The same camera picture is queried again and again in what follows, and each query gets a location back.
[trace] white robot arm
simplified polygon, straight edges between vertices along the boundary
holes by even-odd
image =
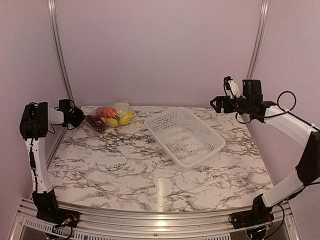
[[[210,102],[217,113],[221,113],[221,109],[223,109],[225,113],[237,112],[236,117],[238,114],[248,114],[249,122],[257,119],[280,130],[296,141],[304,150],[295,170],[272,189],[257,196],[253,200],[250,211],[235,212],[230,215],[230,222],[235,229],[238,229],[274,219],[271,212],[275,205],[284,200],[292,199],[305,187],[314,184],[312,182],[320,177],[320,130],[291,113],[293,108],[286,110],[280,107],[281,95],[291,93],[289,91],[280,94],[277,103],[275,103],[263,101],[260,80],[243,80],[242,95],[239,94],[239,88],[230,76],[225,77],[223,82],[225,96],[217,96]],[[227,90],[231,92],[231,96],[228,96]]]
[[[59,208],[55,191],[50,183],[46,156],[45,137],[48,126],[72,125],[78,127],[84,120],[84,113],[73,101],[62,99],[57,110],[49,108],[47,102],[30,103],[25,106],[20,122],[20,133],[25,140],[29,155],[33,182],[32,198],[38,209],[37,218],[57,224],[57,227],[69,225],[76,227],[79,213]]]
[[[62,125],[64,123],[64,113],[62,111],[48,107],[47,112],[48,123],[53,125]],[[45,137],[40,137],[38,140],[28,138],[25,141],[26,149],[29,153],[29,160],[30,162],[34,161],[34,166],[30,168],[33,178],[33,191],[38,194],[43,194],[44,192],[49,193],[53,189],[47,171],[45,144]]]

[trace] black bracket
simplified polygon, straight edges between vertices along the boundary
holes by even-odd
[[[210,101],[211,107],[213,107],[217,114],[221,113],[221,109],[223,109],[223,112],[225,114],[234,113],[237,111],[236,109],[234,109],[227,98],[229,98],[230,101],[233,100],[230,98],[230,96],[216,96],[213,100]]]
[[[229,221],[233,224],[234,229],[264,224],[274,219],[275,217],[272,213],[272,207],[265,206],[262,194],[253,200],[251,210],[235,212],[229,216]]]

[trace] wire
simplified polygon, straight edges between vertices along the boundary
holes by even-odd
[[[279,101],[280,101],[280,98],[282,97],[283,94],[291,94],[294,98],[294,104],[293,106],[289,109],[289,111],[292,111],[295,107],[296,107],[296,104],[297,104],[297,98],[296,98],[296,95],[292,92],[292,91],[283,91],[282,93],[280,93],[280,95],[278,96],[277,100],[276,100],[276,104],[277,106],[282,110],[282,111],[286,111],[285,109],[283,109],[280,104],[279,104]]]
[[[73,214],[68,214],[67,216],[72,216],[73,217],[73,221],[76,221],[77,220],[77,218],[75,217],[75,215],[73,215]]]
[[[37,174],[36,174],[36,170],[33,169],[33,175],[34,175],[34,182],[35,182],[35,193],[38,193],[38,179],[37,179]]]
[[[52,127],[53,131],[50,131],[50,130],[48,129],[48,132],[51,133],[51,134],[56,134],[56,130],[55,130],[55,128],[54,128],[54,126],[53,126],[52,124],[51,124],[51,127]]]
[[[68,240],[71,238],[72,233],[74,232],[72,226],[68,226],[68,227],[70,227],[70,234],[66,238],[61,238],[61,237],[56,238],[55,236],[48,236],[45,232],[43,232],[43,234],[45,235],[46,239],[50,239],[50,240]]]
[[[69,128],[69,125],[66,126],[66,129],[67,129],[68,131],[71,131],[71,130],[73,130],[73,129],[75,129],[75,128],[76,128],[76,127]]]
[[[281,228],[281,226],[284,224],[284,221],[285,221],[285,210],[281,205],[278,205],[278,206],[281,208],[282,213],[283,213],[282,221],[281,221],[280,225],[277,227],[277,229],[274,232],[272,232],[269,236],[264,238],[265,240],[270,238],[272,235],[274,235]]]
[[[72,228],[72,226],[69,226],[69,227],[71,228],[69,236],[67,238],[61,238],[61,239],[59,238],[59,240],[68,240],[71,238],[72,233],[73,233],[73,228]]]
[[[286,94],[286,93],[292,94],[292,96],[294,97],[294,104],[293,104],[292,108],[289,109],[289,111],[291,111],[291,110],[293,110],[293,109],[295,108],[296,103],[297,103],[296,95],[295,95],[292,91],[283,91],[283,92],[278,96],[278,99],[276,100],[276,104],[278,105],[279,109],[281,109],[282,111],[284,111],[284,109],[283,109],[283,108],[280,106],[280,104],[279,104],[279,100],[280,100],[281,96],[282,96],[283,94]],[[309,125],[310,127],[312,127],[313,129],[317,130],[318,132],[320,132],[320,129],[319,129],[319,128],[313,126],[311,123],[307,122],[306,120],[298,117],[297,115],[293,114],[292,112],[289,112],[289,114],[290,114],[291,116],[294,116],[295,118],[299,119],[301,122],[304,122],[305,124]]]
[[[230,103],[235,109],[237,109],[237,110],[240,111],[240,112],[243,112],[243,113],[245,113],[245,114],[249,114],[249,115],[251,115],[251,116],[253,116],[253,117],[255,117],[255,118],[260,118],[260,119],[261,119],[261,118],[262,118],[262,119],[270,119],[270,118],[275,118],[275,117],[278,117],[278,116],[281,116],[281,115],[284,115],[284,114],[289,114],[289,115],[297,118],[297,119],[300,120],[301,122],[307,124],[308,126],[312,127],[312,128],[315,129],[317,132],[320,132],[320,129],[319,129],[319,128],[315,127],[313,124],[309,123],[308,121],[306,121],[306,120],[302,119],[301,117],[299,117],[299,116],[293,114],[292,112],[290,112],[290,111],[292,111],[292,110],[296,107],[296,105],[297,105],[297,97],[296,97],[296,95],[295,95],[292,91],[288,91],[288,90],[283,91],[282,93],[280,93],[280,95],[278,96],[278,98],[277,98],[277,100],[276,100],[276,105],[278,106],[279,109],[281,109],[281,110],[283,111],[282,113],[278,113],[278,114],[271,115],[271,116],[259,116],[259,115],[256,115],[256,114],[254,114],[254,113],[251,113],[251,112],[249,112],[249,111],[246,111],[246,110],[241,109],[241,108],[237,107],[236,105],[234,105],[234,103],[230,100],[230,98],[229,98],[229,96],[228,96],[228,94],[227,94],[226,83],[223,84],[223,90],[224,90],[225,96],[227,97],[229,103]],[[236,96],[234,95],[234,93],[232,92],[231,89],[230,89],[230,92],[231,92],[232,96],[233,96],[234,98],[236,98]],[[293,96],[293,98],[294,98],[293,106],[292,106],[289,110],[285,110],[283,107],[280,106],[280,103],[279,103],[279,102],[280,102],[280,98],[281,98],[284,94],[291,94],[291,95]],[[237,120],[240,124],[248,124],[248,123],[251,123],[251,121],[252,121],[252,119],[250,118],[250,121],[249,121],[249,122],[241,122],[241,121],[238,120],[237,116],[238,116],[238,115],[236,115],[235,118],[236,118],[236,120]]]
[[[32,124],[31,117],[30,117],[30,110],[28,112],[28,119],[29,119],[29,122],[30,122],[30,125],[31,125],[31,128],[32,128],[32,133],[35,134],[35,129],[34,129],[34,126]]]
[[[249,115],[250,121],[247,121],[247,122],[245,122],[245,121],[239,121],[239,119],[238,119],[238,114],[239,114],[239,112],[237,112],[237,113],[235,114],[235,119],[238,121],[238,123],[240,123],[240,124],[249,124],[249,123],[252,122],[252,117],[251,117],[250,115]]]
[[[284,115],[284,114],[288,114],[289,111],[284,111],[282,113],[278,113],[278,114],[275,114],[275,115],[271,115],[271,116],[259,116],[257,114],[254,114],[254,113],[251,113],[249,111],[246,111],[242,108],[239,108],[238,106],[234,105],[234,103],[231,101],[231,99],[229,98],[228,94],[227,94],[227,90],[226,90],[226,83],[223,84],[223,90],[224,90],[224,93],[225,93],[225,96],[226,98],[228,99],[228,101],[230,102],[230,104],[235,108],[237,109],[239,112],[242,112],[242,113],[245,113],[245,114],[249,114],[255,118],[258,118],[258,119],[270,119],[270,118],[275,118],[275,117],[278,117],[278,116],[281,116],[281,115]]]
[[[268,217],[268,220],[270,222],[270,225],[268,227],[271,228],[274,225],[274,222],[270,219],[270,217]]]
[[[320,184],[320,181],[310,183],[308,186],[310,186],[310,185],[317,185],[317,184]]]

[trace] marble pattern surface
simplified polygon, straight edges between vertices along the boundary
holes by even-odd
[[[92,107],[82,107],[88,113]],[[59,201],[152,212],[221,210],[252,204],[273,187],[245,125],[233,113],[189,108],[226,141],[215,156],[180,169],[155,142],[145,119],[169,107],[134,107],[136,121],[97,136],[89,126],[69,131],[49,178]]]

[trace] metal frame bar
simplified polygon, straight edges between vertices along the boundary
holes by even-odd
[[[253,53],[252,53],[249,69],[246,75],[246,79],[252,79],[255,73],[258,56],[261,50],[262,42],[263,42],[265,31],[266,31],[268,10],[269,10],[269,0],[262,0],[258,30],[256,33]]]
[[[52,31],[53,31],[53,38],[55,43],[55,50],[56,50],[59,65],[60,65],[60,70],[62,74],[65,91],[68,98],[71,99],[73,102],[75,102],[74,95],[72,93],[71,86],[70,86],[70,81],[67,73],[67,68],[65,64],[62,47],[61,47],[61,40],[60,40],[60,34],[59,34],[59,28],[58,28],[58,19],[57,19],[57,13],[56,13],[56,1],[48,0],[48,7],[49,7],[49,14],[50,14],[50,20],[51,20]]]
[[[249,210],[251,207],[229,208],[225,210],[204,212],[137,212],[124,210],[111,210],[95,207],[59,202],[64,209],[80,212],[78,227],[74,233],[79,235],[95,234],[108,236],[111,239],[184,239],[202,240],[221,234],[243,231],[233,229],[228,221],[231,213]],[[292,211],[287,202],[282,204],[285,211],[287,231],[290,240],[299,240],[299,234],[293,219]],[[18,240],[25,220],[29,219],[39,224],[44,221],[36,218],[37,208],[29,199],[22,199],[14,228],[9,239]],[[274,207],[274,222],[283,218],[280,207]]]
[[[52,163],[52,161],[54,160],[55,156],[56,156],[56,153],[62,143],[62,141],[64,140],[65,136],[67,134],[67,128],[62,128],[60,133],[59,133],[59,136],[58,138],[56,139],[54,145],[53,145],[53,148],[50,152],[50,155],[47,159],[47,162],[46,162],[46,168],[49,169],[50,167],[50,164]]]

